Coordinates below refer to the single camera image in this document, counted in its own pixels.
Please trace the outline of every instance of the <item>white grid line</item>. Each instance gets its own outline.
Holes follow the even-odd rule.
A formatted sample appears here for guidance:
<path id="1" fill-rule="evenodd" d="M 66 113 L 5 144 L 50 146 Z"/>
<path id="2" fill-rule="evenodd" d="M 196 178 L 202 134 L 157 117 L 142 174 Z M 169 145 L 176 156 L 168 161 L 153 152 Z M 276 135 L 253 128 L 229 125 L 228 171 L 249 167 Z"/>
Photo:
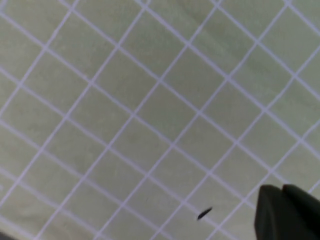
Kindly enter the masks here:
<path id="1" fill-rule="evenodd" d="M 303 70 L 303 68 L 307 65 L 309 61 L 312 60 L 312 58 L 319 52 L 320 46 L 318 46 L 315 51 L 310 55 L 308 60 L 302 65 L 303 68 L 300 67 L 299 71 L 293 72 L 278 56 L 276 56 L 270 49 L 268 49 L 265 45 L 263 45 L 261 42 L 258 42 L 258 40 L 248 31 L 245 29 L 244 26 L 242 26 L 239 22 L 237 22 L 229 13 L 227 13 L 223 8 L 218 7 L 224 14 L 227 15 L 241 30 L 243 30 L 249 37 L 251 37 L 255 43 L 257 43 L 266 53 L 268 53 L 272 58 L 274 58 L 275 61 L 277 61 L 283 68 L 285 68 L 294 79 L 296 79 L 301 85 L 303 85 L 315 98 L 317 98 L 320 101 L 320 96 L 314 91 L 310 91 L 310 86 L 308 86 L 302 79 L 299 78 L 299 73 Z M 251 99 L 251 101 L 257 105 L 259 108 L 264 109 L 265 107 L 257 101 L 254 97 L 252 97 L 243 87 L 241 87 L 237 82 L 235 82 L 233 79 L 231 79 L 230 83 L 234 85 L 238 90 L 243 92 L 248 98 Z M 297 141 L 301 139 L 301 137 L 294 132 L 290 127 L 288 127 L 278 116 L 276 116 L 273 112 L 267 109 L 266 113 L 281 127 L 283 127 L 292 137 L 294 137 Z M 320 160 L 320 154 L 307 142 L 304 140 L 302 141 L 302 144 L 315 155 Z"/>
<path id="2" fill-rule="evenodd" d="M 34 236 L 31 233 L 25 231 L 24 229 L 22 229 L 21 227 L 19 227 L 16 224 L 14 224 L 13 222 L 9 221 L 8 219 L 4 218 L 3 216 L 0 216 L 0 222 L 8 225 L 10 228 L 15 230 L 17 233 L 21 234 L 22 236 L 24 236 L 30 240 L 34 238 Z"/>
<path id="3" fill-rule="evenodd" d="M 6 171 L 5 169 L 3 169 L 1 167 L 0 167 L 0 174 L 4 175 L 6 178 L 10 179 L 13 182 L 15 182 L 18 179 L 16 176 L 14 176 L 13 174 L 9 173 L 8 171 Z M 25 182 L 20 181 L 18 186 L 20 186 L 24 190 L 28 191 L 29 193 L 33 194 L 35 197 L 37 197 L 38 200 L 42 201 L 43 203 L 47 204 L 48 206 L 50 206 L 50 207 L 52 207 L 54 209 L 58 208 L 59 204 L 57 204 L 54 201 L 50 200 L 48 197 L 44 196 L 43 194 L 39 193 L 37 190 L 35 190 L 34 188 L 30 187 Z M 77 224 L 79 224 L 80 226 L 84 227 L 85 229 L 87 229 L 92 234 L 95 234 L 97 232 L 96 229 L 94 229 L 92 226 L 90 226 L 87 223 L 85 223 L 80 218 L 78 218 L 75 215 L 73 215 L 73 213 L 71 213 L 71 212 L 69 212 L 69 211 L 67 211 L 65 209 L 63 209 L 61 212 L 62 212 L 62 214 L 68 216 L 71 219 L 73 219 Z"/>
<path id="4" fill-rule="evenodd" d="M 14 98 L 14 96 L 16 95 L 16 93 L 18 92 L 18 90 L 21 88 L 22 84 L 24 83 L 24 81 L 28 78 L 29 74 L 32 72 L 33 68 L 36 66 L 37 62 L 40 60 L 40 58 L 44 55 L 44 53 L 46 52 L 46 49 L 48 49 L 50 43 L 54 40 L 54 38 L 56 37 L 56 35 L 58 34 L 59 29 L 63 26 L 63 24 L 67 21 L 69 15 L 71 14 L 71 11 L 68 10 L 68 12 L 66 13 L 66 15 L 64 16 L 63 20 L 60 22 L 60 24 L 58 25 L 58 27 L 53 31 L 50 39 L 47 41 L 46 45 L 42 48 L 40 54 L 36 57 L 36 59 L 34 60 L 34 62 L 32 63 L 32 65 L 28 68 L 27 72 L 25 73 L 25 75 L 23 76 L 22 80 L 20 81 L 20 83 L 17 85 L 17 87 L 15 88 L 15 90 L 12 92 L 12 94 L 10 95 L 10 97 L 8 98 L 8 100 L 6 101 L 6 103 L 3 105 L 3 107 L 0 110 L 0 116 L 3 114 L 3 112 L 5 111 L 5 109 L 8 107 L 9 103 L 11 102 L 11 100 Z M 0 208 L 2 207 L 2 205 L 4 204 L 4 202 L 8 199 L 8 197 L 10 196 L 10 194 L 12 193 L 12 191 L 16 188 L 16 186 L 19 184 L 19 181 L 25 176 L 25 174 L 27 173 L 27 171 L 29 170 L 29 168 L 31 167 L 31 165 L 37 160 L 38 156 L 41 154 L 42 150 L 45 148 L 45 146 L 48 144 L 48 142 L 51 140 L 51 138 L 53 137 L 54 132 L 46 139 L 46 141 L 44 142 L 44 144 L 42 145 L 42 148 L 35 154 L 35 156 L 32 158 L 32 160 L 30 161 L 30 163 L 27 165 L 27 167 L 22 171 L 22 173 L 20 174 L 20 176 L 18 177 L 18 179 L 14 182 L 14 184 L 11 186 L 11 188 L 7 191 L 7 193 L 5 194 L 5 196 L 2 198 L 2 200 L 0 201 Z"/>
<path id="5" fill-rule="evenodd" d="M 221 3 L 222 1 L 219 1 L 218 3 L 216 3 L 215 5 L 215 9 L 216 10 L 218 8 L 218 5 Z M 271 26 L 273 25 L 273 23 L 277 20 L 277 18 L 282 14 L 282 12 L 286 9 L 287 6 L 284 6 L 281 11 L 279 11 L 279 13 L 276 15 L 276 17 L 271 21 L 271 23 L 269 24 L 269 26 L 264 30 L 264 32 L 261 34 L 261 36 L 259 37 L 259 39 L 262 39 L 264 37 L 264 35 L 269 31 L 269 29 L 271 28 Z M 211 17 L 214 14 L 214 12 L 211 12 L 209 14 L 209 17 Z M 255 49 L 256 47 L 256 43 L 250 48 L 250 50 L 245 54 L 245 56 L 242 58 L 242 60 L 237 64 L 237 66 L 231 71 L 231 73 L 229 74 L 229 76 L 227 76 L 224 80 L 224 82 L 221 84 L 222 86 L 224 86 L 227 82 L 228 79 L 231 78 L 231 76 L 243 65 L 243 63 L 248 59 L 249 55 L 251 54 L 251 52 Z M 206 107 L 210 104 L 210 102 L 212 101 L 212 99 L 215 97 L 215 94 L 213 94 L 208 101 L 203 105 L 203 107 L 200 110 L 200 113 L 203 112 L 204 109 L 206 109 Z M 277 97 L 270 103 L 270 106 L 272 105 L 273 102 L 275 102 L 277 100 Z M 239 144 L 239 142 L 244 138 L 244 136 L 249 132 L 249 130 L 252 128 L 252 126 L 260 119 L 260 117 L 264 114 L 264 112 L 262 111 L 256 118 L 255 120 L 247 127 L 247 129 L 241 134 L 241 136 L 233 141 L 232 146 L 228 149 L 228 151 L 219 159 L 219 161 L 212 167 L 212 169 L 209 171 L 210 173 L 213 173 L 215 171 L 215 169 L 218 168 L 218 166 L 224 161 L 224 159 L 226 159 L 226 157 L 231 153 L 231 151 L 233 151 L 233 149 Z M 167 221 L 159 228 L 159 232 L 170 222 L 170 220 L 176 215 L 176 213 L 179 211 L 179 209 L 188 202 L 189 198 L 192 197 L 192 195 L 202 186 L 202 184 L 206 181 L 206 179 L 208 178 L 209 174 L 207 173 L 206 176 L 197 184 L 197 186 L 188 194 L 188 196 L 181 202 L 180 206 L 171 214 L 171 216 L 167 219 Z M 247 199 L 246 198 L 240 198 L 241 204 L 245 203 L 249 206 L 251 206 L 250 204 L 248 204 Z M 157 232 L 154 234 L 154 236 L 150 239 L 153 240 L 157 235 Z"/>
<path id="6" fill-rule="evenodd" d="M 299 144 L 301 144 L 302 140 L 303 140 L 314 128 L 316 128 L 319 124 L 320 124 L 320 120 L 318 120 L 316 124 L 314 124 L 312 127 L 310 127 L 310 128 L 308 129 L 308 131 L 306 131 L 306 132 L 304 133 L 303 137 L 302 137 L 300 140 L 298 140 L 298 141 L 284 154 L 284 156 L 272 167 L 272 169 L 267 173 L 267 175 L 264 176 L 264 178 L 261 179 L 261 181 L 247 194 L 247 196 L 243 199 L 243 201 L 240 202 L 240 203 L 229 213 L 229 215 L 221 222 L 221 224 L 218 226 L 218 228 L 216 228 L 216 229 L 209 235 L 209 237 L 208 237 L 206 240 L 210 240 L 210 238 L 211 238 L 212 236 L 214 236 L 217 231 L 219 231 L 219 230 L 222 229 L 223 225 L 233 216 L 233 214 L 234 214 L 239 208 L 241 208 L 241 206 L 242 206 L 243 204 L 245 204 L 245 201 L 247 201 L 248 198 L 249 198 L 255 191 L 257 191 L 261 185 L 264 184 L 265 180 L 267 180 L 268 177 L 275 172 L 275 170 L 285 161 L 285 159 L 287 158 L 287 156 L 289 156 L 289 155 L 296 149 L 296 147 L 297 147 Z"/>
<path id="7" fill-rule="evenodd" d="M 7 2 L 8 0 L 2 0 L 0 2 L 0 11 L 2 11 L 6 7 Z"/>
<path id="8" fill-rule="evenodd" d="M 317 187 L 319 186 L 319 184 L 320 184 L 320 180 L 318 180 L 318 181 L 310 188 L 310 190 L 308 191 L 308 193 L 312 193 L 312 192 L 315 190 L 315 188 L 317 188 Z"/>
<path id="9" fill-rule="evenodd" d="M 143 12 L 145 11 L 145 8 L 142 8 L 140 10 L 140 12 L 138 13 L 138 15 L 135 17 L 135 19 L 133 20 L 133 22 L 130 24 L 130 26 L 128 27 L 128 29 L 125 31 L 125 33 L 123 34 L 123 36 L 121 37 L 119 43 L 117 43 L 116 47 L 112 50 L 111 54 L 107 57 L 107 59 L 104 61 L 104 63 L 102 64 L 102 66 L 99 68 L 99 70 L 97 71 L 97 73 L 94 75 L 94 77 L 92 78 L 91 82 L 92 84 L 95 82 L 95 80 L 97 79 L 97 77 L 99 76 L 99 74 L 102 72 L 102 70 L 105 68 L 105 66 L 109 63 L 110 59 L 113 57 L 113 55 L 117 52 L 117 50 L 119 49 L 120 45 L 124 42 L 124 40 L 126 39 L 127 35 L 130 33 L 130 31 L 132 30 L 132 28 L 135 26 L 136 22 L 139 20 L 140 16 L 143 14 Z M 83 91 L 83 93 L 86 93 L 86 90 L 88 90 L 91 87 L 91 85 L 88 85 L 88 87 Z M 59 213 L 59 211 L 63 208 L 63 206 L 66 204 L 66 202 L 70 199 L 70 197 L 73 195 L 73 193 L 78 189 L 78 187 L 82 184 L 82 182 L 87 178 L 87 176 L 91 173 L 91 171 L 93 170 L 93 168 L 98 164 L 98 162 L 100 161 L 100 159 L 105 155 L 105 153 L 109 150 L 110 146 L 113 144 L 113 142 L 118 138 L 118 136 L 123 132 L 123 130 L 126 128 L 126 126 L 128 125 L 128 123 L 131 121 L 131 119 L 134 117 L 134 115 L 131 115 L 128 120 L 125 122 L 125 124 L 121 127 L 121 129 L 116 133 L 116 135 L 113 137 L 113 139 L 110 141 L 110 143 L 108 144 L 108 146 L 103 150 L 103 152 L 99 155 L 99 157 L 94 161 L 94 163 L 89 167 L 89 169 L 85 172 L 85 174 L 81 177 L 81 179 L 79 180 L 79 182 L 73 187 L 73 189 L 71 190 L 71 192 L 65 197 L 65 199 L 62 201 L 62 203 L 59 205 L 58 209 L 51 215 L 51 217 L 49 218 L 49 220 L 44 224 L 44 226 L 42 227 L 42 229 L 39 231 L 39 233 L 37 234 L 37 236 L 34 238 L 34 240 L 37 240 L 45 231 L 45 229 L 47 228 L 47 226 L 52 222 L 52 220 L 54 219 L 54 217 Z"/>
<path id="10" fill-rule="evenodd" d="M 145 5 L 141 2 L 138 2 L 139 5 L 141 5 L 142 7 L 144 7 Z M 148 11 L 149 14 L 151 14 L 153 17 L 155 17 L 158 21 L 160 21 L 167 29 L 169 29 L 176 37 L 178 37 L 183 43 L 185 43 L 189 48 L 191 48 L 194 52 L 196 52 L 200 57 L 204 57 L 204 55 L 202 53 L 200 53 L 195 47 L 193 47 L 191 44 L 189 44 L 182 36 L 180 36 L 179 33 L 177 33 L 170 25 L 168 25 L 162 18 L 160 18 L 159 16 L 157 16 L 156 13 L 152 12 L 148 6 L 146 6 L 146 10 Z M 110 38 L 108 36 L 106 36 L 101 30 L 99 30 L 95 25 L 93 25 L 90 21 L 88 21 L 86 18 L 84 18 L 80 13 L 78 13 L 77 11 L 73 10 L 73 13 L 76 14 L 79 18 L 81 18 L 82 20 L 84 20 L 88 25 L 90 25 L 90 27 L 92 27 L 94 30 L 96 30 L 102 37 L 106 38 L 107 40 L 109 40 Z M 128 57 L 130 57 L 130 59 L 132 61 L 134 61 L 136 64 L 138 64 L 139 66 L 143 67 L 144 70 L 147 71 L 147 73 L 149 73 L 152 77 L 154 77 L 157 81 L 159 81 L 159 77 L 157 75 L 155 75 L 154 73 L 152 73 L 147 67 L 145 67 L 142 63 L 140 63 L 135 57 L 133 57 L 130 53 L 128 53 L 125 49 L 123 49 L 122 47 L 119 48 L 119 50 L 124 53 L 125 55 L 127 55 Z M 227 75 L 218 67 L 214 67 L 214 69 L 220 73 L 222 76 L 226 77 Z M 174 89 L 172 89 L 172 87 L 168 86 L 167 84 L 161 82 L 161 84 L 166 87 L 168 90 L 170 90 L 172 93 L 174 93 L 179 99 L 181 99 L 185 104 L 187 104 L 190 108 L 192 108 L 194 111 L 198 111 L 197 108 L 195 108 L 191 103 L 189 103 L 184 97 L 182 97 L 180 94 L 178 94 Z M 209 121 L 211 124 L 213 123 L 213 121 L 210 119 L 208 119 L 207 116 L 201 114 L 202 117 L 206 118 L 207 121 Z M 139 116 L 136 116 L 136 118 L 144 123 L 145 125 L 149 126 L 150 129 L 153 129 L 154 131 L 156 131 L 152 126 L 150 126 L 148 123 L 146 123 L 143 119 L 141 119 Z M 217 124 L 213 124 L 216 128 L 218 128 L 219 130 L 222 131 L 222 133 L 224 135 L 226 135 L 226 137 L 228 137 L 229 139 L 231 139 L 233 142 L 235 141 L 234 138 L 228 134 L 224 129 L 222 129 L 220 126 L 218 126 Z M 246 149 L 244 146 L 239 145 L 241 149 L 245 150 L 246 153 L 249 153 L 249 150 Z M 250 152 L 250 156 L 253 157 L 255 160 L 258 159 L 257 156 L 255 156 L 253 153 Z M 262 161 L 262 160 L 257 160 L 264 168 L 266 168 L 267 170 L 269 170 L 270 168 Z M 284 179 L 282 177 L 280 177 L 277 173 L 275 174 L 275 177 L 280 179 L 281 181 L 284 182 Z"/>
<path id="11" fill-rule="evenodd" d="M 5 74 L 9 79 L 13 78 L 11 75 L 9 75 L 4 69 L 2 69 L 0 67 L 0 72 L 2 72 L 3 74 Z M 58 114 L 61 114 L 63 116 L 63 113 L 61 111 L 59 111 L 57 108 L 55 108 L 54 106 L 52 106 L 47 100 L 41 98 L 40 96 L 37 96 L 34 92 L 32 92 L 32 90 L 28 89 L 25 86 L 22 86 L 23 88 L 25 88 L 25 90 L 32 94 L 34 97 L 36 97 L 39 101 L 43 102 L 44 104 L 48 105 L 48 107 L 50 107 L 52 110 L 56 111 Z M 105 142 L 103 142 L 101 139 L 99 139 L 98 137 L 96 137 L 94 134 L 92 134 L 90 131 L 86 130 L 85 128 L 83 128 L 81 125 L 79 125 L 77 122 L 75 122 L 72 119 L 68 119 L 67 121 L 71 122 L 72 124 L 74 124 L 76 127 L 79 128 L 79 130 L 81 130 L 83 133 L 85 133 L 86 135 L 88 135 L 89 137 L 93 138 L 96 142 L 106 146 L 107 144 Z M 24 139 L 26 142 L 28 142 L 30 145 L 32 145 L 35 148 L 39 148 L 37 146 L 36 143 L 32 142 L 30 139 L 28 139 L 27 137 L 23 136 L 20 132 L 18 132 L 17 130 L 15 130 L 14 128 L 12 128 L 11 126 L 9 126 L 7 123 L 3 122 L 2 120 L 0 120 L 0 124 L 2 126 L 4 126 L 5 128 L 9 129 L 11 132 L 15 133 L 17 136 L 19 136 L 20 138 Z M 161 133 L 155 132 L 157 135 L 159 135 L 161 138 L 163 138 L 165 141 L 167 141 L 170 144 L 170 141 L 168 139 L 166 139 L 165 137 L 163 137 L 161 135 Z M 185 155 L 186 158 L 190 158 L 188 155 L 186 155 L 185 152 L 182 152 L 180 149 L 177 149 L 177 151 L 179 151 L 181 154 Z M 55 156 L 53 156 L 52 154 L 46 152 L 46 150 L 43 151 L 43 153 L 49 155 L 51 158 L 56 158 Z M 190 160 L 191 162 L 193 162 L 194 164 L 196 164 L 200 169 L 202 169 L 205 173 L 207 173 L 209 170 L 206 169 L 204 166 L 200 165 L 196 160 Z M 68 167 L 67 165 L 65 165 L 63 162 L 57 162 L 59 165 L 61 165 L 63 168 L 66 168 L 70 173 L 76 175 L 76 176 L 81 176 L 80 173 L 75 172 L 73 169 L 71 169 L 70 167 Z M 127 162 L 128 164 L 130 164 L 131 166 L 135 167 L 136 170 L 138 170 L 140 173 L 142 173 L 143 175 L 146 174 L 146 172 L 144 172 L 142 169 L 140 169 L 140 167 L 133 165 L 132 161 Z M 223 182 L 219 177 L 213 175 L 212 173 L 211 177 L 213 177 L 214 179 L 216 179 L 221 185 L 223 185 L 227 190 L 229 190 L 231 193 L 233 193 L 235 196 L 237 196 L 238 198 L 241 198 L 241 195 L 239 193 L 237 193 L 235 190 L 233 190 L 230 186 L 228 186 L 227 183 Z M 169 190 L 164 187 L 163 185 L 161 185 L 160 183 L 158 183 L 159 187 L 161 187 L 162 189 L 164 189 L 166 192 L 168 192 Z"/>
<path id="12" fill-rule="evenodd" d="M 80 17 L 81 19 L 83 20 L 86 20 L 83 16 L 81 16 L 78 12 L 76 12 L 75 10 L 72 10 L 74 14 L 76 14 L 78 17 Z M 176 33 L 175 30 L 171 27 L 171 26 L 167 26 L 167 24 L 161 19 L 161 22 L 163 24 L 165 24 L 165 27 L 166 28 L 169 28 L 169 30 L 172 32 L 173 31 L 173 34 L 175 35 L 179 35 L 179 33 Z M 86 20 L 86 23 L 89 24 L 92 28 L 94 28 L 97 32 L 99 32 L 104 38 L 106 38 L 106 35 L 100 31 L 97 27 L 95 27 L 92 23 L 90 23 L 88 20 Z M 196 54 L 198 54 L 200 57 L 202 57 L 209 65 L 211 65 L 217 72 L 219 72 L 220 74 L 222 74 L 223 76 L 226 76 L 226 74 L 221 70 L 219 69 L 217 66 L 215 66 L 215 64 L 213 62 L 211 62 L 210 60 L 206 59 L 206 56 L 204 56 L 201 52 L 199 52 L 196 48 L 194 48 L 192 45 L 189 46 Z M 126 54 L 126 55 L 129 55 L 131 57 L 131 59 L 139 64 L 140 66 L 143 65 L 141 64 L 139 61 L 137 61 L 134 57 L 132 57 L 128 52 L 126 52 L 124 49 L 122 49 L 120 47 L 120 50 Z M 51 54 L 54 54 L 54 56 L 57 56 L 56 53 L 54 52 L 50 52 L 49 53 Z M 75 70 L 75 68 L 73 66 L 71 66 L 69 63 L 67 63 L 65 60 L 63 60 L 63 63 L 67 64 L 67 67 L 69 67 L 70 69 L 72 70 Z M 233 84 L 236 88 L 238 88 L 244 95 L 246 95 L 248 98 L 250 98 L 251 100 L 253 99 L 245 90 L 243 90 L 243 88 L 241 88 L 241 86 L 237 85 L 237 83 L 235 82 L 230 82 L 231 84 Z M 196 109 L 191 103 L 189 103 L 186 99 L 184 99 L 182 96 L 180 96 L 179 94 L 176 93 L 176 91 L 174 91 L 172 88 L 169 88 L 169 90 L 171 92 L 173 92 L 178 98 L 180 98 L 182 101 L 184 101 L 189 107 L 191 107 L 192 109 Z M 209 119 L 207 116 L 205 116 L 204 114 L 202 114 L 202 117 L 204 117 L 207 121 L 209 121 L 211 124 L 213 124 L 216 128 L 222 130 L 222 133 L 226 135 L 226 137 L 230 138 L 231 140 L 233 140 L 233 137 L 231 137 L 230 135 L 228 135 L 228 133 L 223 130 L 220 126 L 218 126 L 217 124 L 215 124 L 211 119 Z M 241 144 L 239 145 L 240 148 L 242 150 L 244 150 L 247 154 L 249 154 L 252 158 L 254 158 L 255 160 L 257 160 L 263 167 L 265 167 L 267 170 L 269 170 L 270 168 L 262 161 L 260 160 L 257 156 L 255 156 L 253 153 L 251 153 L 248 149 L 246 149 L 244 146 L 242 146 Z M 280 179 L 281 181 L 284 182 L 284 179 L 279 176 L 277 173 L 275 174 L 275 177 Z"/>
<path id="13" fill-rule="evenodd" d="M 0 125 L 4 128 L 6 128 L 7 130 L 9 130 L 11 133 L 13 133 L 14 135 L 16 135 L 17 137 L 23 139 L 25 142 L 27 142 L 28 144 L 30 144 L 31 146 L 33 146 L 34 148 L 36 149 L 39 149 L 40 146 L 38 146 L 36 143 L 32 142 L 30 139 L 28 139 L 28 137 L 24 136 L 23 133 L 17 131 L 16 129 L 14 129 L 13 127 L 11 127 L 10 125 L 8 125 L 7 123 L 3 122 L 2 120 L 0 120 Z M 61 166 L 63 169 L 65 169 L 66 171 L 68 171 L 70 174 L 78 177 L 79 179 L 83 176 L 81 173 L 79 172 L 76 172 L 74 169 L 72 169 L 71 167 L 69 167 L 68 165 L 66 165 L 64 162 L 62 162 L 60 159 L 58 159 L 56 156 L 52 155 L 51 153 L 47 152 L 46 150 L 43 151 L 43 154 L 48 156 L 49 157 L 49 160 L 53 161 L 54 163 L 58 164 L 59 166 Z M 129 165 L 131 165 L 132 167 L 135 167 L 135 169 L 137 171 L 139 171 L 141 174 L 145 174 L 145 172 L 140 169 L 140 168 L 137 168 L 137 166 L 134 166 L 132 164 L 131 161 L 128 162 L 128 160 L 126 159 L 121 159 L 123 160 L 124 162 L 128 163 Z M 13 176 L 11 173 L 9 172 L 6 172 L 5 170 L 1 169 L 0 168 L 0 174 L 3 174 L 4 176 L 6 176 L 7 178 L 9 179 L 13 179 L 15 180 L 16 177 Z M 117 199 L 116 197 L 114 197 L 113 195 L 111 195 L 110 193 L 108 193 L 106 190 L 104 190 L 103 188 L 101 188 L 100 186 L 98 186 L 96 183 L 94 183 L 93 181 L 89 180 L 89 179 L 85 179 L 85 183 L 90 185 L 91 187 L 93 187 L 94 189 L 96 189 L 99 193 L 105 195 L 107 198 L 109 198 L 111 201 L 115 202 L 116 204 L 120 205 L 121 204 L 121 201 L 119 199 Z M 24 182 L 20 182 L 19 183 L 20 185 L 24 185 L 24 186 L 27 186 Z M 32 191 L 31 193 L 34 194 L 35 196 L 38 196 L 41 194 L 40 193 L 36 193 L 37 191 Z M 153 223 L 149 222 L 145 217 L 143 217 L 142 215 L 140 215 L 139 213 L 137 213 L 134 209 L 132 209 L 131 207 L 129 206 L 124 206 L 124 208 L 126 210 L 128 210 L 129 212 L 131 212 L 133 215 L 135 215 L 138 219 L 140 219 L 142 222 L 144 222 L 147 226 L 149 226 L 150 228 L 156 230 L 158 229 L 157 226 L 155 226 Z M 172 238 L 170 235 L 168 235 L 167 233 L 165 232 L 162 232 L 162 234 L 164 236 L 167 236 L 167 238 Z"/>

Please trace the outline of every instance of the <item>light green surface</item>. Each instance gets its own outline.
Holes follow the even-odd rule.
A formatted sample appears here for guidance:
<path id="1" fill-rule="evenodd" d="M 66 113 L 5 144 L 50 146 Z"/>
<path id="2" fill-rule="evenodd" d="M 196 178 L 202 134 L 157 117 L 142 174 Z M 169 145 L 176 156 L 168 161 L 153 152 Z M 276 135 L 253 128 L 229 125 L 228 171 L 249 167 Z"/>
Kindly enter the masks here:
<path id="1" fill-rule="evenodd" d="M 319 10 L 0 0 L 0 230 L 254 240 L 261 184 L 320 198 Z"/>

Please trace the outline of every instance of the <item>black speck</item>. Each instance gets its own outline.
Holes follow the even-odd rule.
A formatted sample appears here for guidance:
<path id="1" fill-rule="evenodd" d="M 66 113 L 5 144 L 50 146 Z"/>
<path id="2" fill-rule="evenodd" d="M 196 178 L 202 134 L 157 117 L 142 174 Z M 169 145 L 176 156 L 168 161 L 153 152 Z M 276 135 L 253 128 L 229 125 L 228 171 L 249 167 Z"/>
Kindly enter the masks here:
<path id="1" fill-rule="evenodd" d="M 204 210 L 203 212 L 201 212 L 199 214 L 199 216 L 197 217 L 197 220 L 202 219 L 205 215 L 207 215 L 210 211 L 212 210 L 212 207 L 209 207 L 208 209 Z"/>

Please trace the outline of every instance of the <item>black object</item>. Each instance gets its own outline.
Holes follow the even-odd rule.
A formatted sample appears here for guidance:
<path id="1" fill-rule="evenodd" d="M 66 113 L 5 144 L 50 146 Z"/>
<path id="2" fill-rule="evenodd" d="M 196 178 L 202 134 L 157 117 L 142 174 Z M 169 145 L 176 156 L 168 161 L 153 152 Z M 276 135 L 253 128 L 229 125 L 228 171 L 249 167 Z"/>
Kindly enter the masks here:
<path id="1" fill-rule="evenodd" d="M 209 207 L 208 209 L 204 210 L 203 212 L 201 212 L 199 214 L 199 216 L 197 217 L 197 220 L 202 219 L 205 215 L 207 215 L 210 211 L 212 210 L 212 207 Z"/>
<path id="2" fill-rule="evenodd" d="M 262 185 L 254 228 L 257 240 L 320 240 L 320 201 L 295 185 Z"/>

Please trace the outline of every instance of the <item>grid pattern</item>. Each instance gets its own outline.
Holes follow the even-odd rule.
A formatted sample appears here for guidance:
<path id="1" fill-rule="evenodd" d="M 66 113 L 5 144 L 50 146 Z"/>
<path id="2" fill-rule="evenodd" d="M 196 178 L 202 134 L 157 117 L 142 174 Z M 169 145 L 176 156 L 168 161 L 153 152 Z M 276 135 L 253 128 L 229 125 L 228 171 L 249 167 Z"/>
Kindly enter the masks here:
<path id="1" fill-rule="evenodd" d="M 318 194 L 312 7 L 254 1 L 247 16 L 238 5 L 250 0 L 103 2 L 0 4 L 4 231 L 254 239 L 261 184 Z M 213 211 L 194 221 L 208 204 Z"/>

